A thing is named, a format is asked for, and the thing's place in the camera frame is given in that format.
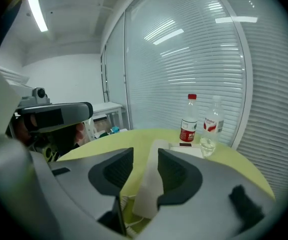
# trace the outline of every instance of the ceiling light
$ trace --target ceiling light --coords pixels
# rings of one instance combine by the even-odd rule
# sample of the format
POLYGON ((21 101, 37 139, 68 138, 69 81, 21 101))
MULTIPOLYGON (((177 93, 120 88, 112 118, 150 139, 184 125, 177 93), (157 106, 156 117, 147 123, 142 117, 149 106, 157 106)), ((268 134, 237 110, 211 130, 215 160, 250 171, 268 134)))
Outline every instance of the ceiling light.
POLYGON ((39 0, 28 0, 28 3, 40 31, 41 32, 47 31, 48 28, 46 26, 42 11, 40 9, 39 0))
POLYGON ((180 52, 180 51, 186 50, 186 49, 189 49, 189 47, 185 47, 185 48, 182 48, 182 49, 179 49, 179 50, 175 50, 175 51, 172 51, 172 52, 169 52, 169 53, 163 54, 163 55, 162 55, 162 53, 161 53, 160 55, 162 55, 162 57, 164 57, 164 56, 167 56, 167 55, 170 55, 170 54, 174 54, 174 53, 177 53, 177 52, 180 52))
POLYGON ((158 35, 159 33, 162 32, 162 30, 164 30, 165 28, 173 25, 175 23, 175 21, 173 21, 172 19, 168 22, 166 22, 165 24, 163 24, 162 26, 158 27, 157 29, 155 29, 153 32, 149 33, 147 36, 144 37, 145 40, 151 40, 153 37, 155 37, 156 35, 158 35))
POLYGON ((167 39, 170 39, 170 38, 172 38, 172 37, 174 37, 174 36, 176 36, 176 35, 182 34, 182 33, 184 33, 184 30, 182 30, 182 29, 180 28, 179 30, 176 30, 176 31, 174 31, 174 32, 172 32, 172 33, 169 33, 169 34, 167 34, 166 36, 158 39, 158 40, 155 41, 153 44, 154 44, 154 45, 158 45, 158 44, 166 41, 167 39))
POLYGON ((225 17, 225 18, 216 18, 216 23, 227 23, 227 22, 251 22, 256 23, 257 17, 248 17, 248 16, 237 16, 237 17, 225 17))

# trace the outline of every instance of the tabletop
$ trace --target tabletop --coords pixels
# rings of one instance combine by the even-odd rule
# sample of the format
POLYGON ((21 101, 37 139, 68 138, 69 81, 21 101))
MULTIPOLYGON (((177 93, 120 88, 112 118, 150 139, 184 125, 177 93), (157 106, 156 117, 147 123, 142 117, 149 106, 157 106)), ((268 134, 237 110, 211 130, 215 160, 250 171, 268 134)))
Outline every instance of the tabletop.
POLYGON ((121 108, 122 106, 123 105, 117 104, 114 102, 105 102, 105 103, 94 104, 93 110, 94 110, 94 113, 97 113, 97 112, 102 112, 105 110, 118 109, 118 108, 121 108))
MULTIPOLYGON (((135 195, 139 189, 141 179, 145 172, 149 151, 155 140, 166 140, 170 143, 179 142, 180 130, 175 129, 136 129, 112 134, 98 140, 89 142, 62 156, 59 160, 70 160, 94 156, 118 149, 134 148, 133 170, 126 181, 121 195, 135 195)), ((194 143, 199 142, 199 135, 195 135, 194 143)), ((258 185, 274 198, 272 189, 261 172, 243 155, 219 143, 215 152, 207 158, 243 174, 254 184, 258 185)))

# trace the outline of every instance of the ceiling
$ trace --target ceiling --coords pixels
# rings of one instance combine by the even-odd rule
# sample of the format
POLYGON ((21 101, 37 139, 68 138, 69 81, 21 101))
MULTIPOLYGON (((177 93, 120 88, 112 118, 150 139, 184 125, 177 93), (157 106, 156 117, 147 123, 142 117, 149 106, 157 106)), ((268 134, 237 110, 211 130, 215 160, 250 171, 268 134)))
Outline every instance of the ceiling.
POLYGON ((48 31, 41 32, 23 0, 9 34, 25 47, 42 42, 57 43, 100 40, 107 18, 117 0, 39 0, 48 31))

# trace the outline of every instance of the white table leg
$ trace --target white table leg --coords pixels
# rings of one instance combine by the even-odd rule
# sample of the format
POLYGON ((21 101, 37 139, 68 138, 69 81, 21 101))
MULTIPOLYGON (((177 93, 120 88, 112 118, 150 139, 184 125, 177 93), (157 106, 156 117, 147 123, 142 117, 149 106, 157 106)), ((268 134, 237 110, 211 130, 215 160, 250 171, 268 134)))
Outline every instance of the white table leg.
POLYGON ((122 117, 122 109, 118 109, 118 118, 119 118, 119 127, 120 129, 124 128, 123 117, 122 117))

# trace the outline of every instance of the bottle with red cap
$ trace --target bottle with red cap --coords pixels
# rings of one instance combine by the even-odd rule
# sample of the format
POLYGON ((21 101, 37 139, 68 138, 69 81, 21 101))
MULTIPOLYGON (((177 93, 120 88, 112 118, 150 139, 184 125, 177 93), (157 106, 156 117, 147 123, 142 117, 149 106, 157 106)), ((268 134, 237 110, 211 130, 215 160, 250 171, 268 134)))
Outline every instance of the bottle with red cap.
POLYGON ((182 125, 179 138, 183 142, 192 142, 195 137, 197 126, 197 109, 196 109, 196 94, 188 95, 188 104, 186 107, 185 116, 182 119, 182 125))

